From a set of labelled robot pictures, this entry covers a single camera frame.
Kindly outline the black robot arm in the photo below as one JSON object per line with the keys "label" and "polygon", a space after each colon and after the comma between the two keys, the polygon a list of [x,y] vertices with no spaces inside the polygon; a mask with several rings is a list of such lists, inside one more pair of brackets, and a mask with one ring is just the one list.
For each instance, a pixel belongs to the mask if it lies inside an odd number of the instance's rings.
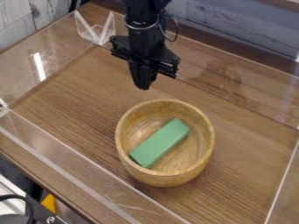
{"label": "black robot arm", "polygon": [[167,47],[164,41],[173,42],[165,34],[169,14],[165,10],[172,0],[124,0],[127,36],[113,35],[111,54],[128,63],[133,83],[139,89],[148,90],[163,74],[176,78],[179,56]]}

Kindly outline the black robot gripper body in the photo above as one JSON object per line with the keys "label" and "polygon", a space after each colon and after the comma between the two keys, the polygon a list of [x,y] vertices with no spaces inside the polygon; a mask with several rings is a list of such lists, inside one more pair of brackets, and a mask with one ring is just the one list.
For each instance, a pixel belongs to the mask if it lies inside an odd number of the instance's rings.
{"label": "black robot gripper body", "polygon": [[157,73],[176,78],[180,58],[167,48],[161,26],[155,25],[147,30],[127,30],[127,35],[115,35],[109,38],[112,54],[128,63],[155,67]]}

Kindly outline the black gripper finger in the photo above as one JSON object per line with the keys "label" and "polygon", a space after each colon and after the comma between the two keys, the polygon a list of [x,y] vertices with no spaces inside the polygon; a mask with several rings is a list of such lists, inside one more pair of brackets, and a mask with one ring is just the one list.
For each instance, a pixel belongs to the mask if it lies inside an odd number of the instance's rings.
{"label": "black gripper finger", "polygon": [[133,79],[135,85],[140,88],[145,88],[145,78],[143,76],[143,71],[145,70],[145,67],[141,64],[137,64],[135,62],[129,62],[129,71]]}
{"label": "black gripper finger", "polygon": [[152,66],[144,67],[144,89],[148,90],[151,87],[151,84],[156,80],[157,70]]}

